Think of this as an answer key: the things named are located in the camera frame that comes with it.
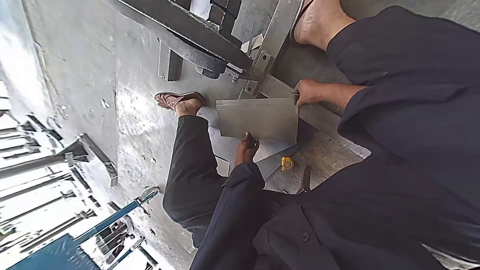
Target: person's right hand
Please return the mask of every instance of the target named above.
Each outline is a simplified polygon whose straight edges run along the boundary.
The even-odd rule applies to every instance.
[[[297,106],[304,104],[312,104],[325,100],[323,92],[326,90],[328,84],[321,83],[314,79],[303,79],[297,83],[295,90],[300,93],[300,98],[297,101]]]

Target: stainless steel plate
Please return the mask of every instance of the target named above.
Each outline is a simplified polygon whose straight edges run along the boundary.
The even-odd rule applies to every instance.
[[[298,107],[293,98],[217,100],[220,135],[295,144]]]

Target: blue metal pole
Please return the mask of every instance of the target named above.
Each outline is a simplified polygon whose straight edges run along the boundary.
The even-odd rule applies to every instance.
[[[88,230],[84,234],[78,236],[75,238],[73,241],[76,245],[80,245],[81,243],[87,241],[90,239],[92,236],[95,234],[103,231],[105,228],[110,226],[113,222],[117,221],[119,218],[123,217],[124,215],[130,213],[133,209],[137,208],[140,206],[140,203],[137,200],[134,200],[131,202],[129,205],[125,206],[124,208],[120,209],[118,212],[114,213],[113,215],[109,216],[107,219],[104,221],[100,222],[97,224],[95,227],[92,229]]]

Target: person's left hand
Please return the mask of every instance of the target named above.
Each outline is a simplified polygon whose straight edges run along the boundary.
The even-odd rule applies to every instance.
[[[260,147],[260,141],[255,140],[250,133],[245,133],[245,137],[237,146],[237,159],[235,160],[235,167],[244,162],[253,162],[253,157]]]

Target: foot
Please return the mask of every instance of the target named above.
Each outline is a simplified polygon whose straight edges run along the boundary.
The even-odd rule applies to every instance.
[[[293,36],[300,44],[326,50],[330,40],[355,20],[343,11],[340,0],[305,0],[303,6],[310,2],[312,3],[300,17]]]
[[[202,107],[202,102],[197,98],[182,100],[175,106],[177,116],[197,115],[198,110]]]
[[[161,92],[155,95],[155,100],[160,107],[174,110],[179,117],[182,115],[197,115],[198,110],[205,104],[205,99],[198,92],[185,94]]]

